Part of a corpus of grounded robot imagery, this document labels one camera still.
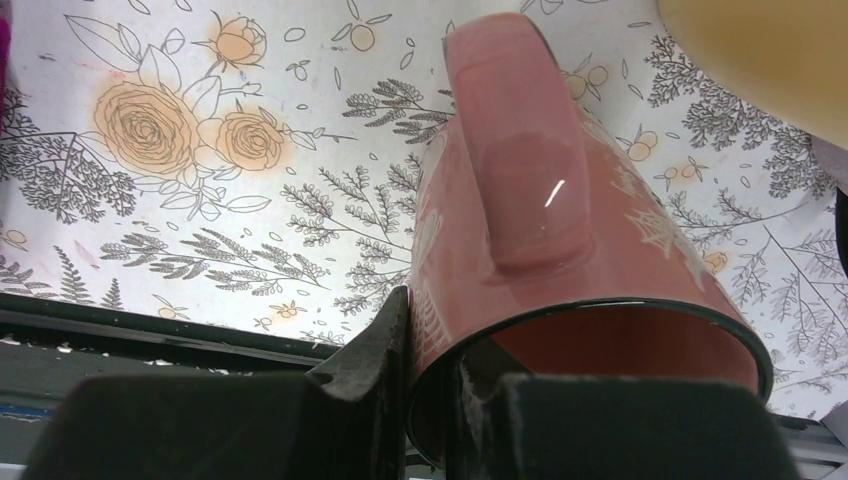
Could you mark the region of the pink ribbed mug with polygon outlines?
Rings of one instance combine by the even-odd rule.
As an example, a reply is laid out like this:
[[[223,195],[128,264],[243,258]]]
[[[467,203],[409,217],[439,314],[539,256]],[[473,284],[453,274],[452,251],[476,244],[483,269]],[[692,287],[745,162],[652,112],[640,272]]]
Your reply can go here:
[[[422,160],[407,428],[442,464],[436,393],[478,373],[727,381],[767,398],[766,348],[517,12],[444,41],[456,113]]]

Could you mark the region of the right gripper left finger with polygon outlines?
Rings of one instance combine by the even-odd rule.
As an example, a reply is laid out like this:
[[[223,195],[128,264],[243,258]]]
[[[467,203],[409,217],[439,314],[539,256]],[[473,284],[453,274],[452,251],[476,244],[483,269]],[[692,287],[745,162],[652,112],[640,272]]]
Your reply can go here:
[[[408,291],[305,373],[103,377],[60,404],[26,479],[401,479]]]

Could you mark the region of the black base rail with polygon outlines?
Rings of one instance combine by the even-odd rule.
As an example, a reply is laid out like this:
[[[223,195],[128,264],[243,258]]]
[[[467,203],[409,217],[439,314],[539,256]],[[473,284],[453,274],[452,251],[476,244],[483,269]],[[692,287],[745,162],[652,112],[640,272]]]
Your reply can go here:
[[[315,366],[332,345],[4,294],[1,460],[21,464],[81,381],[104,376],[228,376]]]

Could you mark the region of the yellow mug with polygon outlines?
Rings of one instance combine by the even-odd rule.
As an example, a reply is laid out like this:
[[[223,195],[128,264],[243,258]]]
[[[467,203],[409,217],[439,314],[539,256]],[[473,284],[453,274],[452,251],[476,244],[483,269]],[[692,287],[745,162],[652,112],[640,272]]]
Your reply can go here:
[[[660,1],[666,30],[734,95],[847,146],[844,1]]]

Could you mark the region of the floral tablecloth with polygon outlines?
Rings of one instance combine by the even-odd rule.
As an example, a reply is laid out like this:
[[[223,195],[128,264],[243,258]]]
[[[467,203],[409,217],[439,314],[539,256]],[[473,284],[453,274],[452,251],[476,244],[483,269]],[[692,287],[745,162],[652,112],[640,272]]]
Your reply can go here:
[[[833,183],[652,1],[5,1],[1,290],[343,345],[411,268],[460,24],[528,15],[766,344],[771,409],[847,399]]]

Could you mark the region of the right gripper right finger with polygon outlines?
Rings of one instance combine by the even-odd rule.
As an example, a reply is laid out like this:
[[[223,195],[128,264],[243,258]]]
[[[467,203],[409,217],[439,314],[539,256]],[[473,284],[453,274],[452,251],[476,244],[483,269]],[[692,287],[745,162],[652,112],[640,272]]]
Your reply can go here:
[[[478,354],[495,364],[480,368]],[[485,341],[450,368],[454,479],[796,479],[762,401],[720,381],[534,374]]]

